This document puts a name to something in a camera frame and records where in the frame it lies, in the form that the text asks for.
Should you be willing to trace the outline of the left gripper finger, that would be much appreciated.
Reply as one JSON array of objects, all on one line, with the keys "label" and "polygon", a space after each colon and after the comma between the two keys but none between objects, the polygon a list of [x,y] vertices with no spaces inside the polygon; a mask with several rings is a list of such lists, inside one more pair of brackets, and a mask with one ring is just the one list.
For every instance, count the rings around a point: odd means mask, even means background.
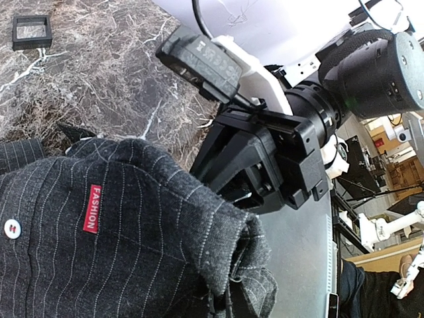
[{"label": "left gripper finger", "polygon": [[71,142],[77,142],[85,138],[94,138],[97,136],[94,132],[84,128],[75,127],[64,123],[58,123],[57,126]]}]

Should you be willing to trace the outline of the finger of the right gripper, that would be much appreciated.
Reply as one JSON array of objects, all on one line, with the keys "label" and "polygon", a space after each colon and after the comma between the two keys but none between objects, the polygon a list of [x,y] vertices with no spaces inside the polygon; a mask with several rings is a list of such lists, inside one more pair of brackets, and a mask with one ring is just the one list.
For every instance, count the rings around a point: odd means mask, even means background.
[{"label": "finger of the right gripper", "polygon": [[273,162],[216,164],[211,169],[211,189],[215,193],[235,207],[259,215],[284,207],[282,181]]},{"label": "finger of the right gripper", "polygon": [[273,162],[278,171],[275,153],[276,145],[267,129],[241,129],[215,124],[203,141],[190,173],[211,189],[211,169],[214,165],[235,163],[248,166]]}]

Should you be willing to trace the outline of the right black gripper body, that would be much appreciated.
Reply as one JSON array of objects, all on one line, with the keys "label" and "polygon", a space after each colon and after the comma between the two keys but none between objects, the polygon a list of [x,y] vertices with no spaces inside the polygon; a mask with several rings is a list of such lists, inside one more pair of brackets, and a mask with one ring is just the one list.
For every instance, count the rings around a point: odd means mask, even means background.
[{"label": "right black gripper body", "polygon": [[276,145],[275,160],[282,175],[285,205],[298,210],[308,199],[320,201],[327,191],[323,160],[313,126],[307,120],[264,111],[250,114],[228,109],[218,124],[236,128],[264,128]]}]

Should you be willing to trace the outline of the black pinstriped shirt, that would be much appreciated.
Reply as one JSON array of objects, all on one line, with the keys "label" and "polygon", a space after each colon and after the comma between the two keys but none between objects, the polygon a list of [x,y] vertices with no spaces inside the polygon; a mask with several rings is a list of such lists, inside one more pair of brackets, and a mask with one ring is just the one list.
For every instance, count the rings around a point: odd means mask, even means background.
[{"label": "black pinstriped shirt", "polygon": [[148,142],[1,145],[2,317],[269,317],[260,219]]}]

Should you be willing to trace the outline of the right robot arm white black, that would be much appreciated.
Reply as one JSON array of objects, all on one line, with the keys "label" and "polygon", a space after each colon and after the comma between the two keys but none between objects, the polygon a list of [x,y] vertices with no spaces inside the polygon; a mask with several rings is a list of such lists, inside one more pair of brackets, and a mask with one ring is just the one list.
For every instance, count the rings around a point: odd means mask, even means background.
[{"label": "right robot arm white black", "polygon": [[213,38],[199,2],[195,19],[209,44],[242,68],[191,173],[238,208],[263,214],[299,209],[327,193],[336,155],[323,149],[353,114],[361,119],[423,108],[423,50],[407,32],[365,30],[329,52],[316,73],[283,90],[276,75],[233,40]]}]

